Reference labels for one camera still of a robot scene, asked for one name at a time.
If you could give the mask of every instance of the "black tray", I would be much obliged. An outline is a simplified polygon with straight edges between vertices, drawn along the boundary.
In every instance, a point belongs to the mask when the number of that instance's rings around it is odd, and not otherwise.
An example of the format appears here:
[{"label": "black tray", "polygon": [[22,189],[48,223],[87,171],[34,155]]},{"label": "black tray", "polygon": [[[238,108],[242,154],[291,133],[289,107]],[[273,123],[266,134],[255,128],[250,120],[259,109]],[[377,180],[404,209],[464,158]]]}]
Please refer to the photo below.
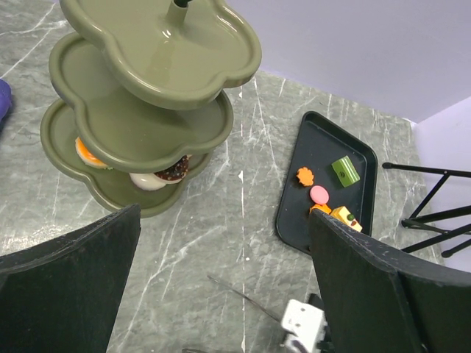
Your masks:
[{"label": "black tray", "polygon": [[[331,164],[348,155],[360,176],[360,181],[343,188]],[[314,173],[314,184],[330,194],[327,203],[334,208],[345,206],[353,213],[362,233],[371,235],[375,205],[378,159],[373,150],[324,116],[307,112],[302,117],[300,132],[294,147],[275,219],[275,229],[281,240],[309,254],[311,240],[308,233],[309,208],[314,205],[309,197],[310,187],[297,180],[297,170],[307,167]]]}]

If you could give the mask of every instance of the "pink disc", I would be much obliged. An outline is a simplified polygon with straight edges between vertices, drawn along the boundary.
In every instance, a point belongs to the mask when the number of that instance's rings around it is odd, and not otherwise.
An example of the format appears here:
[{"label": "pink disc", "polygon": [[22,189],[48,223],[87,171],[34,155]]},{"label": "pink disc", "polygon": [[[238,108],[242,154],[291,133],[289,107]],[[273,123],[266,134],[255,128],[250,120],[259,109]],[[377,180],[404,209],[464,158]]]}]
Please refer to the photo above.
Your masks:
[{"label": "pink disc", "polygon": [[322,186],[316,185],[309,191],[312,201],[317,204],[327,204],[329,202],[329,193]]}]

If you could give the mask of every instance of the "table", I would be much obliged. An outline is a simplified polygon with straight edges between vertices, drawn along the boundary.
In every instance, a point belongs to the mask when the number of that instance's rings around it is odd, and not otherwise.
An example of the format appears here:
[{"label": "table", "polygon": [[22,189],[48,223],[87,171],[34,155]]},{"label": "table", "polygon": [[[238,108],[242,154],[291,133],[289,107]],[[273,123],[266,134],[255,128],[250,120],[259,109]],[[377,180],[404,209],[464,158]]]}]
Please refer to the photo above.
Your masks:
[{"label": "table", "polygon": [[[70,31],[58,4],[0,4],[0,76],[13,87],[15,100],[0,127],[0,254],[107,214],[84,184],[49,163],[40,144],[40,120],[57,98],[49,52]],[[264,72],[227,94],[235,113],[227,142],[176,205],[142,220],[109,352],[283,352],[279,325],[206,275],[232,283],[279,315],[289,299],[319,291],[311,259],[274,233],[304,112],[318,111],[368,143],[380,164],[419,163],[410,123],[401,118]],[[399,220],[425,194],[420,175],[379,168],[374,237],[400,248],[424,239],[424,232],[403,229]],[[439,260],[434,248],[419,256]]]}]

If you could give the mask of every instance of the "lavender wall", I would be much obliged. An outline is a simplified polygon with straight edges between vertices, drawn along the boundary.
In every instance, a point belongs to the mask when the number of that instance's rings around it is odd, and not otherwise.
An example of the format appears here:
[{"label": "lavender wall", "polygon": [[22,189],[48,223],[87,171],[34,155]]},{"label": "lavender wall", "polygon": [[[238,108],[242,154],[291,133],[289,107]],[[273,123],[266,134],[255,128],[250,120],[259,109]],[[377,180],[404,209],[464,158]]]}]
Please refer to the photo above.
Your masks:
[{"label": "lavender wall", "polygon": [[[415,126],[420,161],[425,166],[471,171],[471,97]],[[430,190],[438,180],[426,176]],[[432,199],[435,212],[471,204],[471,179],[451,177]],[[471,215],[437,222],[439,227],[455,229],[471,223]],[[449,249],[471,236],[463,235],[442,243]],[[471,247],[449,259],[447,266],[471,272]]]},{"label": "lavender wall", "polygon": [[417,122],[471,96],[471,1],[227,1],[264,70]]}]

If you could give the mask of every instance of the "purple object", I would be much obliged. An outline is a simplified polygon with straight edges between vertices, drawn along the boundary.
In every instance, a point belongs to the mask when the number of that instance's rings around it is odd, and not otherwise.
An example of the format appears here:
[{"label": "purple object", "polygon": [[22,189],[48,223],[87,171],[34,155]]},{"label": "purple object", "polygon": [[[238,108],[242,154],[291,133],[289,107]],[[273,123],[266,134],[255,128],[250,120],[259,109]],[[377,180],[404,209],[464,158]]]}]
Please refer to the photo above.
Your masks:
[{"label": "purple object", "polygon": [[0,79],[0,121],[5,117],[11,105],[12,90],[3,79]]}]

